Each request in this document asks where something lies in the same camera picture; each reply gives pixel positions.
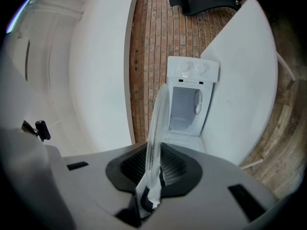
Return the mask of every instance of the white wall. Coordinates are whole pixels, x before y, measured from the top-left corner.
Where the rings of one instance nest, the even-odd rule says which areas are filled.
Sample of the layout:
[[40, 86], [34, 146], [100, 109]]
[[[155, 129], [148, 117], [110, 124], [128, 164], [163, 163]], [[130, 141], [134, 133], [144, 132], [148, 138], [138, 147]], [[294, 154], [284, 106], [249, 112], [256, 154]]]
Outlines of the white wall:
[[71, 42], [70, 90], [78, 120], [99, 151], [133, 144], [129, 49], [136, 0], [87, 0]]
[[27, 76], [36, 99], [26, 120], [45, 120], [51, 134], [46, 144], [59, 148], [62, 156], [92, 153], [78, 122], [69, 89], [69, 53], [76, 23], [85, 0], [32, 0], [4, 49], [14, 58], [18, 38], [29, 38]]

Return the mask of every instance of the control panel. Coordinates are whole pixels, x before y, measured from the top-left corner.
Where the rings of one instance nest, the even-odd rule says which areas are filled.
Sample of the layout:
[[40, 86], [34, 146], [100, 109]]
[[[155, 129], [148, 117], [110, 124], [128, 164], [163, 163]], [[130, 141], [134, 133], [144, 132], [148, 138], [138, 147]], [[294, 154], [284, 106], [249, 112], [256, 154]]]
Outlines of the control panel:
[[219, 63], [216, 61], [180, 56], [169, 56], [167, 60], [167, 77], [178, 78], [179, 82], [217, 82], [218, 75]]

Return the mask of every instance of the curved white surface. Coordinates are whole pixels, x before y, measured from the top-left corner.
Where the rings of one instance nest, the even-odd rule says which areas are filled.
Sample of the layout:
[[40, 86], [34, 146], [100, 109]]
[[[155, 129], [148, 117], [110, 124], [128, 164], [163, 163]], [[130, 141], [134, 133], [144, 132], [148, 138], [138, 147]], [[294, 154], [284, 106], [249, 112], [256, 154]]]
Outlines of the curved white surface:
[[201, 58], [220, 63], [201, 134], [205, 151], [239, 165], [260, 139], [277, 89], [274, 38], [258, 2], [248, 0]]
[[70, 90], [97, 151], [133, 144], [129, 49], [136, 0], [87, 0], [71, 41]]

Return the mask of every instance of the brick floor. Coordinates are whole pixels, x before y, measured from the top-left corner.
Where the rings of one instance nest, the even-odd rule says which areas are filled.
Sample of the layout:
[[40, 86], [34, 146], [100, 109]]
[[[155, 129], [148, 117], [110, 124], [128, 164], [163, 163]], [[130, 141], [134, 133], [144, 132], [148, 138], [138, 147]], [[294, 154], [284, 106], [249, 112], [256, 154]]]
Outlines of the brick floor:
[[200, 54], [235, 14], [218, 8], [184, 17], [168, 0], [137, 0], [130, 42], [130, 98], [136, 142], [147, 140], [167, 57]]

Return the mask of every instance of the wooden floor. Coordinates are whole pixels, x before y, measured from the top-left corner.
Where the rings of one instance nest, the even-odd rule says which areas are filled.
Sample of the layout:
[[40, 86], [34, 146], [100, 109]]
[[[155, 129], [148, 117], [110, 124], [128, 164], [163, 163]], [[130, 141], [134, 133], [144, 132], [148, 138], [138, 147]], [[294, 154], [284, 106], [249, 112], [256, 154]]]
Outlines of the wooden floor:
[[[234, 15], [220, 8], [184, 17], [168, 0], [137, 0], [130, 44], [130, 96], [135, 139], [147, 139], [154, 101], [165, 82], [166, 57], [199, 57]], [[307, 64], [293, 28], [281, 16], [272, 25], [276, 48], [294, 72], [292, 82], [279, 67], [271, 118], [243, 164], [264, 162], [246, 172], [278, 198], [299, 185], [307, 157]]]

